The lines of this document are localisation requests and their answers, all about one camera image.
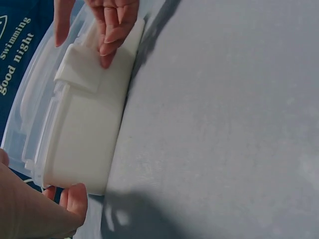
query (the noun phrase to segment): gray countertop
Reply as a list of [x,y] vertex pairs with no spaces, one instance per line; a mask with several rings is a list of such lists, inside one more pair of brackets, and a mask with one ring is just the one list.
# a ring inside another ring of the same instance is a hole
[[146,30],[86,230],[319,238],[319,1],[178,2]]

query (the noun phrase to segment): plastic container lid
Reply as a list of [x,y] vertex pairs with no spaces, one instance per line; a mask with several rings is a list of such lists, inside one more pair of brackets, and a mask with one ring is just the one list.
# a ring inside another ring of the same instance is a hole
[[49,129],[58,109],[63,82],[54,77],[71,43],[80,43],[94,17],[83,1],[76,1],[66,42],[54,46],[53,25],[39,44],[14,99],[1,147],[8,153],[10,168],[33,178],[42,186]]

